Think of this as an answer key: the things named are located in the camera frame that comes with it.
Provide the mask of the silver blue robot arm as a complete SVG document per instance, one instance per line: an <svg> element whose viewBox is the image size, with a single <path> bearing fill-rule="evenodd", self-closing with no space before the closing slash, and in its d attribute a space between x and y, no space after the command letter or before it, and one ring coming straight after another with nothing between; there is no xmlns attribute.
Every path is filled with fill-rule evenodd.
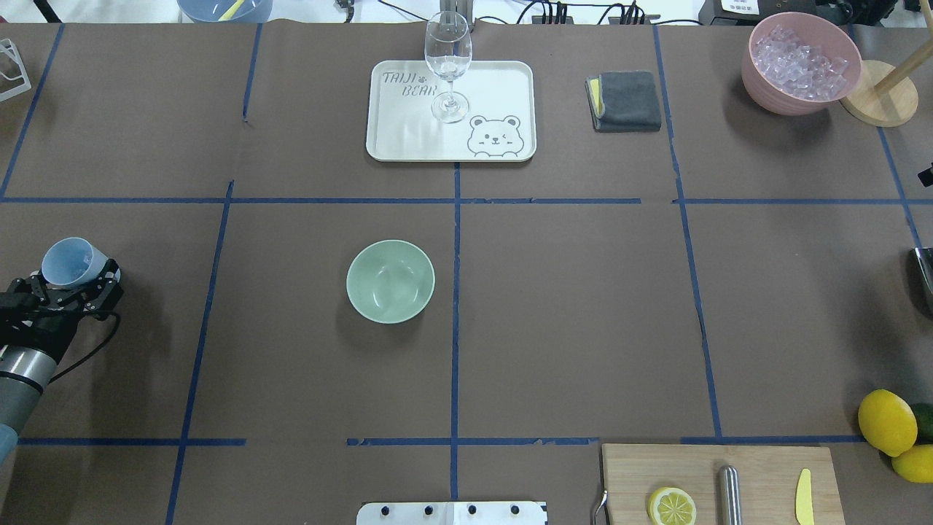
<svg viewBox="0 0 933 525"><path fill-rule="evenodd" d="M114 311L123 296L120 267L113 259L89 282L53 285L40 271L11 280L1 293L1 459L19 444L20 433L51 382L100 351L120 325ZM114 319L95 349L60 372L83 319Z"/></svg>

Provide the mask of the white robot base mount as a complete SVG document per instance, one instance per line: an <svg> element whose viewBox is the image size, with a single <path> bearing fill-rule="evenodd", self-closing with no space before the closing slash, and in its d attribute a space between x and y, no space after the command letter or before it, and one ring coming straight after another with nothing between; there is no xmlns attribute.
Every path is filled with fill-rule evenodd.
<svg viewBox="0 0 933 525"><path fill-rule="evenodd" d="M369 502L356 524L547 524L545 502Z"/></svg>

